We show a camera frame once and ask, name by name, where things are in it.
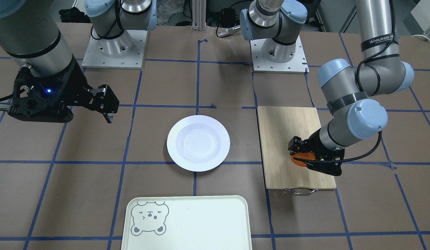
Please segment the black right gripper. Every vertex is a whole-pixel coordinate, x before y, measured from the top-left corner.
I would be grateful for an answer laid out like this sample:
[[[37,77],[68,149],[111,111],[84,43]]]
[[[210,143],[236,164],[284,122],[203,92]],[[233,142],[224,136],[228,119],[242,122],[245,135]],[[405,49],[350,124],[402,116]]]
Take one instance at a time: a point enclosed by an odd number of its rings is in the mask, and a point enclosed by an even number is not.
[[[92,89],[75,57],[62,71],[48,77],[35,77],[21,67],[14,82],[8,115],[29,122],[68,123],[73,113],[68,106],[87,106],[113,123],[119,100],[108,84]]]

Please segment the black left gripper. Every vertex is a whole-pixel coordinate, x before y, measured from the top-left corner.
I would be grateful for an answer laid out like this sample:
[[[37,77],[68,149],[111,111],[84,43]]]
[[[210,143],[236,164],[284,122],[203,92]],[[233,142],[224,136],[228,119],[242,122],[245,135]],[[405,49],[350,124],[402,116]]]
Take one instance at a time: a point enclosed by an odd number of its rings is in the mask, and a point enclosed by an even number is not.
[[[321,142],[320,130],[315,131],[305,140],[302,140],[300,137],[293,137],[288,142],[288,151],[290,155],[294,155],[298,152],[314,153],[314,160],[303,160],[310,170],[335,177],[342,174],[342,163],[338,161],[344,159],[344,149],[328,149]]]

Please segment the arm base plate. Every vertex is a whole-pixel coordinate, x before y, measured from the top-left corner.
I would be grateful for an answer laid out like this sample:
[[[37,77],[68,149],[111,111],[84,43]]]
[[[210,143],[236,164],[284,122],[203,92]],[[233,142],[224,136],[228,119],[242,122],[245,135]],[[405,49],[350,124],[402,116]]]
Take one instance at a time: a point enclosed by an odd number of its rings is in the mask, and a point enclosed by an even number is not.
[[[255,73],[309,73],[300,36],[295,44],[285,46],[272,39],[250,41],[250,52]]]
[[[82,67],[142,69],[148,31],[125,30],[112,40],[90,38]]]

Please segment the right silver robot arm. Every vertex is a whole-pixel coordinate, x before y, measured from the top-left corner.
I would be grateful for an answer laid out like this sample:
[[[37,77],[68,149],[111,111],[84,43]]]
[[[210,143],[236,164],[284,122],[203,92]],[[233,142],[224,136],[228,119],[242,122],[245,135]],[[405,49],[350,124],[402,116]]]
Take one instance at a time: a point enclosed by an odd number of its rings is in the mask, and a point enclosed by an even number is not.
[[[86,0],[91,38],[105,57],[130,54],[129,30],[154,30],[155,0]],[[0,46],[20,65],[10,95],[0,111],[29,122],[68,123],[69,106],[101,113],[108,123],[119,100],[107,84],[91,87],[49,14],[51,0],[0,0]]]

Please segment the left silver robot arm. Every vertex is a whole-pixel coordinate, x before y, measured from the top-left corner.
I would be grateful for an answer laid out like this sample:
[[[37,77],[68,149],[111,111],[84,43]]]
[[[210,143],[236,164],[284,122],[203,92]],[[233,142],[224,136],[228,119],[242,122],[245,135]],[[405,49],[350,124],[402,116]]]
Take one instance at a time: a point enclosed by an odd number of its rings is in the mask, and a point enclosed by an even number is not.
[[[405,90],[414,79],[413,68],[399,58],[393,1],[357,0],[356,10],[363,60],[356,68],[345,59],[320,67],[317,79],[333,119],[309,138],[294,136],[288,144],[293,163],[331,176],[342,174],[342,163],[379,146],[388,114],[372,96]],[[293,58],[306,19],[306,7],[297,0],[254,0],[239,15],[243,38],[264,39],[262,53],[274,63]]]

